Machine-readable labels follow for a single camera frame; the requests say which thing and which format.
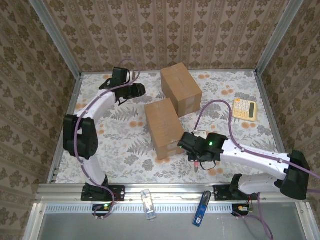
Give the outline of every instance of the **black mounting bracket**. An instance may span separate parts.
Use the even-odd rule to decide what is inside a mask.
[[[231,215],[233,215],[233,216],[235,216],[235,217],[239,217],[239,215],[241,215],[241,216],[247,216],[248,214],[249,214],[249,211],[240,211],[239,210],[239,207],[240,206],[243,206],[243,204],[232,204],[232,213],[231,213]]]
[[[310,166],[302,152],[293,150],[288,157],[290,157],[291,163],[310,170]],[[280,188],[280,192],[289,198],[305,200],[307,198],[309,174],[291,165],[284,172],[286,173],[284,180],[276,181],[275,186]]]
[[[100,87],[99,90],[108,90],[124,84],[127,84],[131,79],[130,71],[125,68],[114,67],[112,77],[107,79]],[[133,83],[129,86],[124,86],[112,91],[115,94],[115,102],[124,104],[126,101],[143,96],[146,93],[146,88],[141,83]]]
[[[105,180],[102,186],[109,188],[114,194],[114,200],[116,202],[123,202],[126,196],[126,187],[123,185],[109,185],[107,176],[105,176]],[[90,185],[86,183],[83,186],[81,193],[81,201],[85,202],[111,202],[112,196],[111,194],[98,186]]]
[[[248,201],[251,197],[253,201],[258,200],[256,193],[247,195],[239,190],[233,190],[231,184],[214,185],[213,194],[215,201]]]

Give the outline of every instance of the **patterned wallpaper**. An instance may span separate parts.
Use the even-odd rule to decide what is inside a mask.
[[[289,0],[45,0],[83,72],[254,69]]]
[[[320,174],[320,1],[305,0],[263,72],[282,141]],[[311,177],[309,187],[320,189]],[[310,196],[320,223],[320,196]]]
[[[21,239],[75,84],[26,0],[0,1],[0,239]]]

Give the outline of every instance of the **cardboard box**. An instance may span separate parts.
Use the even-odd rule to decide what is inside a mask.
[[[144,105],[146,122],[158,159],[181,154],[178,147],[184,129],[169,98]]]
[[[202,91],[182,62],[161,70],[161,86],[179,118],[199,111]]]

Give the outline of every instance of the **aluminum frame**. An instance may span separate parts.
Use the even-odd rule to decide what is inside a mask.
[[[63,36],[59,32],[54,20],[52,19],[45,3],[43,0],[30,0],[32,7],[34,8],[36,14],[39,16],[40,21],[43,23],[45,29],[52,38],[54,44],[62,55],[65,63],[68,65],[70,71],[72,72],[76,80],[79,79],[81,75],[81,69],[78,66],[74,55],[70,51],[67,43],[65,42]]]
[[[255,71],[254,76],[255,76],[256,84],[258,85],[258,88],[259,88],[259,92],[261,94],[261,99],[262,99],[262,102],[264,105],[266,116],[267,116],[269,124],[270,124],[270,128],[272,131],[272,135],[273,135],[273,138],[275,141],[276,148],[279,153],[285,153],[286,149],[285,149],[285,146],[282,142],[281,135],[280,135],[280,132],[279,132],[279,129],[277,126],[276,119],[275,119],[275,115],[274,115],[274,112],[272,111],[270,101],[269,101],[269,98],[267,95],[267,91],[266,91],[266,88],[265,88],[264,83],[262,81],[262,77],[261,77],[260,73],[257,71]]]
[[[72,97],[71,97],[71,100],[69,103],[69,107],[68,107],[68,110],[66,111],[67,114],[73,114],[75,112],[78,97],[79,97],[79,94],[81,91],[82,82],[83,82],[83,75],[81,75],[79,77],[79,79],[75,82]],[[55,152],[54,152],[50,172],[49,172],[49,175],[48,175],[48,178],[46,181],[47,184],[51,184],[53,182],[55,172],[59,169],[59,165],[60,165],[62,156],[64,154],[63,131],[64,131],[64,129],[62,128],[61,133],[60,133],[60,137],[59,137],[59,140],[56,145]]]
[[[142,70],[141,72],[152,74],[158,73],[160,70]],[[229,72],[229,73],[236,73],[236,72],[254,72],[255,69],[190,69],[189,72],[194,73],[197,71],[204,71],[204,72]],[[82,75],[98,75],[98,74],[112,74],[112,71],[85,71]]]
[[[276,26],[266,48],[264,49],[262,56],[259,59],[259,62],[256,66],[256,70],[262,75],[266,69],[268,63],[270,62],[272,56],[276,52],[279,44],[284,38],[288,28],[290,27],[291,22],[295,18],[298,10],[300,9],[304,0],[291,0],[286,6],[281,19]]]
[[[204,191],[213,191],[213,185],[222,185],[224,183],[191,183],[191,184],[124,184],[125,199],[122,204],[136,205],[143,204],[141,199],[141,190],[149,189],[152,192],[152,201],[154,204],[194,204],[199,203]],[[48,204],[89,204],[90,201],[81,201],[83,184],[40,184],[35,198],[35,203],[30,214],[26,227],[24,240],[38,239],[41,226],[46,213]],[[211,198],[210,204],[219,205],[245,203],[246,201],[215,201]],[[319,239],[319,229],[310,204],[288,198],[281,193],[262,193],[262,203],[295,203],[299,218],[303,227],[304,234],[308,240]]]

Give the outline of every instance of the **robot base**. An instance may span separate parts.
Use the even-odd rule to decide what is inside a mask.
[[[256,193],[253,194],[245,194],[244,192],[239,190],[239,179],[241,178],[241,174],[236,174],[233,176],[231,184],[224,185],[214,185],[213,193],[215,201],[247,201],[249,197],[253,201],[258,200],[258,195]]]
[[[123,185],[111,185],[109,186],[107,176],[102,184],[102,186],[109,188],[114,194],[114,200],[116,202],[123,202],[126,195],[126,187]],[[86,183],[83,186],[81,193],[81,201],[85,202],[111,202],[111,194],[98,186],[90,185]]]

